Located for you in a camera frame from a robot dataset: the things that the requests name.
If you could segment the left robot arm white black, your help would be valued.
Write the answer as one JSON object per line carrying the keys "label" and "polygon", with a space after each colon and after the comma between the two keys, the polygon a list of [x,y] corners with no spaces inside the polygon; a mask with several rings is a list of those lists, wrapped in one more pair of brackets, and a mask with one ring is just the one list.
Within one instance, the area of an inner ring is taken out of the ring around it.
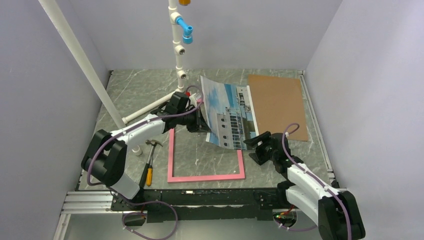
{"label": "left robot arm white black", "polygon": [[190,133],[210,132],[200,104],[200,100],[186,93],[174,92],[168,101],[142,120],[112,132],[98,130],[81,161],[82,169],[88,178],[94,177],[98,184],[124,197],[123,202],[129,209],[139,209],[144,203],[144,186],[125,173],[127,153],[178,125],[185,126]]}

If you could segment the pink photo frame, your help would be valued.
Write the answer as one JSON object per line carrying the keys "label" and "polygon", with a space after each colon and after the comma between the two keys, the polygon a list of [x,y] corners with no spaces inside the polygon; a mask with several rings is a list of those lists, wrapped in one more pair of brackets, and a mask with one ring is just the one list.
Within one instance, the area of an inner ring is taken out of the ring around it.
{"label": "pink photo frame", "polygon": [[187,182],[207,182],[207,181],[229,181],[244,180],[246,177],[244,159],[242,150],[237,150],[237,160],[239,173],[233,174],[216,174],[216,175],[196,175],[196,176],[174,176],[174,149],[175,149],[175,129],[172,128],[168,132],[168,165],[167,165],[167,182],[168,183],[187,183]]}

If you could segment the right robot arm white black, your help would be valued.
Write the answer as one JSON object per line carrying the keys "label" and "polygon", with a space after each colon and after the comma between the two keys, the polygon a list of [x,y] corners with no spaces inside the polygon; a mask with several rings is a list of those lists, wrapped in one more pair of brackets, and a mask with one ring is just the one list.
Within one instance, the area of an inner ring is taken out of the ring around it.
{"label": "right robot arm white black", "polygon": [[321,180],[297,156],[291,153],[284,133],[269,131],[244,143],[254,148],[249,156],[258,164],[272,161],[285,181],[277,185],[276,203],[293,205],[308,216],[323,240],[361,240],[366,230],[355,196]]}

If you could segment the building photo print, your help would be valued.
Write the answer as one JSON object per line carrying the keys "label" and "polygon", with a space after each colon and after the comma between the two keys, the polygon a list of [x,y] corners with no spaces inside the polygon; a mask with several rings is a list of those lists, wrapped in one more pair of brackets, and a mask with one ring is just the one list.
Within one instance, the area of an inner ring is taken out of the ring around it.
{"label": "building photo print", "polygon": [[259,134],[250,87],[200,77],[208,143],[230,150],[252,150],[244,143]]}

